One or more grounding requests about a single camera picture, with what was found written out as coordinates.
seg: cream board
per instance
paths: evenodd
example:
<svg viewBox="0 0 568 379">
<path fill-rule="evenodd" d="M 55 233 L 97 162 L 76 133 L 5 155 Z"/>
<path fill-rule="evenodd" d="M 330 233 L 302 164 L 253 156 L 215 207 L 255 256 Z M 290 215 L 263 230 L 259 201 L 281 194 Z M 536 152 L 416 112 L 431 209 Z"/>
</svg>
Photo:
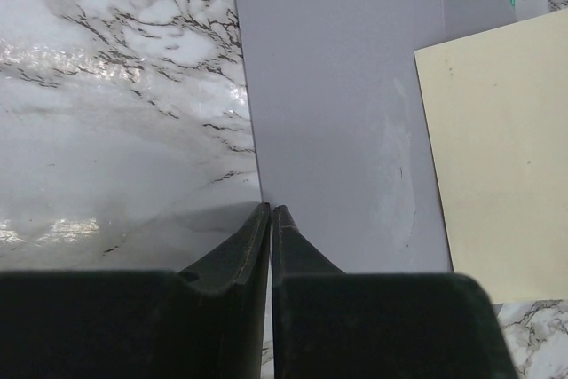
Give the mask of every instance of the cream board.
<svg viewBox="0 0 568 379">
<path fill-rule="evenodd" d="M 568 298 L 568 11 L 415 57 L 455 271 Z"/>
</svg>

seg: yellow paper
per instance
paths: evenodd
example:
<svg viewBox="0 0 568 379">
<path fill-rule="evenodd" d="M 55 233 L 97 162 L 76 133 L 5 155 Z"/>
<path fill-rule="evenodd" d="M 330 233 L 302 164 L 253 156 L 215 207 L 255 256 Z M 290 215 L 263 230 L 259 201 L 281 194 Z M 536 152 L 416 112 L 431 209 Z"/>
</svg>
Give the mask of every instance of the yellow paper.
<svg viewBox="0 0 568 379">
<path fill-rule="evenodd" d="M 455 271 L 568 298 L 568 12 L 415 57 Z"/>
</svg>

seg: beige sheet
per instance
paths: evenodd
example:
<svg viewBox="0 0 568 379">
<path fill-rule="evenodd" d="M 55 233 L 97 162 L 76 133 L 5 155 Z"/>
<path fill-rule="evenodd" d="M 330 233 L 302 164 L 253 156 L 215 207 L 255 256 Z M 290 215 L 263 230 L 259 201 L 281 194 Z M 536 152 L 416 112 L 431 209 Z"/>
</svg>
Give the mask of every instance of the beige sheet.
<svg viewBox="0 0 568 379">
<path fill-rule="evenodd" d="M 415 57 L 455 271 L 568 298 L 568 12 Z"/>
</svg>

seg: pale yellow card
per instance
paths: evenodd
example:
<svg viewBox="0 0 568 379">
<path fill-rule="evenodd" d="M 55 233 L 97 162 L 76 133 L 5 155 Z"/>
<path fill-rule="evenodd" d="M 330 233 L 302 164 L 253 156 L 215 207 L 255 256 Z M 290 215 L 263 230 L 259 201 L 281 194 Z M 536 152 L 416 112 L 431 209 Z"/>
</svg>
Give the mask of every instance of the pale yellow card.
<svg viewBox="0 0 568 379">
<path fill-rule="evenodd" d="M 415 57 L 455 271 L 568 298 L 568 11 Z"/>
</svg>

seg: marble table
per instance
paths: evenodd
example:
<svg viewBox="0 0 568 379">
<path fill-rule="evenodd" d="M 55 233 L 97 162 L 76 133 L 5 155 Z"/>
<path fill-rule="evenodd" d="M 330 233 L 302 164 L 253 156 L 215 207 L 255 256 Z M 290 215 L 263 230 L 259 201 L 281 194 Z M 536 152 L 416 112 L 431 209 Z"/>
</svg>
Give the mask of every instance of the marble table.
<svg viewBox="0 0 568 379">
<path fill-rule="evenodd" d="M 233 0 L 0 0 L 0 16 L 0 269 L 182 268 L 236 230 L 260 193 Z M 568 377 L 567 312 L 502 308 L 521 377 Z"/>
</svg>

